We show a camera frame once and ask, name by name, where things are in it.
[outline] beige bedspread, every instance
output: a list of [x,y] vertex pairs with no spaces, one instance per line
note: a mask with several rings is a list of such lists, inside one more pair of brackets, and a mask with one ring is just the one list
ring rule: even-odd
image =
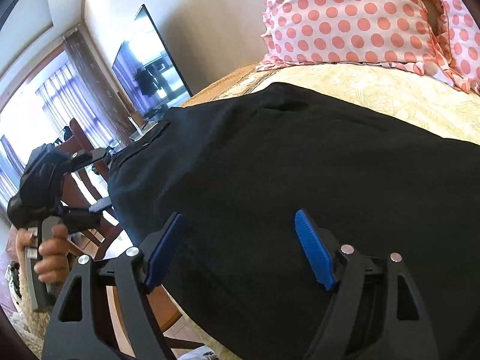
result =
[[[252,72],[242,75],[239,82],[228,90],[215,93],[214,98],[203,93],[203,100],[211,101],[256,92],[274,82],[290,83],[337,97],[394,116],[444,138],[480,144],[479,96],[455,91],[428,76],[418,76],[396,69],[352,64],[318,64],[288,67],[273,72]],[[194,98],[188,105],[193,104],[198,104],[198,100]],[[190,327],[215,351],[220,360],[239,360],[188,316],[185,317]]]

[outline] finger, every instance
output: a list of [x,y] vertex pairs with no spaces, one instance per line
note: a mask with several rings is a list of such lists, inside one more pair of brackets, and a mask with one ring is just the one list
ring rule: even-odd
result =
[[68,229],[63,223],[60,223],[59,225],[52,227],[52,234],[55,238],[67,239]]
[[52,238],[42,242],[38,248],[38,252],[44,257],[58,254],[66,256],[69,251],[70,243],[66,239],[60,238]]
[[17,249],[24,249],[27,246],[30,246],[33,240],[33,233],[25,229],[18,230],[17,238],[15,240],[15,246]]
[[46,274],[41,274],[38,277],[38,280],[40,280],[42,283],[45,284],[52,284],[52,283],[60,283],[63,284],[69,275],[70,271],[68,268],[65,269],[60,269],[57,271],[50,271]]
[[67,257],[49,256],[37,262],[34,266],[34,271],[38,275],[42,275],[51,271],[57,271],[64,268],[68,269]]

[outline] gray handle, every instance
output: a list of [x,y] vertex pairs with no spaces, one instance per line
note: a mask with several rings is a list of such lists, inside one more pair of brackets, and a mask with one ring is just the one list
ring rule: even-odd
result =
[[51,238],[52,227],[62,223],[62,220],[57,216],[50,216],[45,219],[41,226],[37,227],[37,247],[25,248],[25,274],[28,283],[28,291],[32,302],[32,310],[35,312],[51,311],[55,305],[55,285],[46,285],[38,280],[38,275],[34,271],[34,266],[37,261],[42,259],[38,253],[38,247],[42,242]]

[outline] white wall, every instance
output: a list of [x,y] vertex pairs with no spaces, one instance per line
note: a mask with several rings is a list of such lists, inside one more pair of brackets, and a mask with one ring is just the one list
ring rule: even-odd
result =
[[85,22],[110,66],[142,4],[193,92],[266,52],[263,0],[85,0]]

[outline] black pants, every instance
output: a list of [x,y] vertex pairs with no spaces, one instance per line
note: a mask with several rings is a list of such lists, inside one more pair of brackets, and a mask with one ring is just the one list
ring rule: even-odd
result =
[[281,83],[170,109],[117,155],[109,183],[135,244],[186,215],[165,287],[244,360],[301,359],[328,305],[293,229],[299,208],[362,254],[401,253],[441,358],[470,358],[479,191],[477,145]]

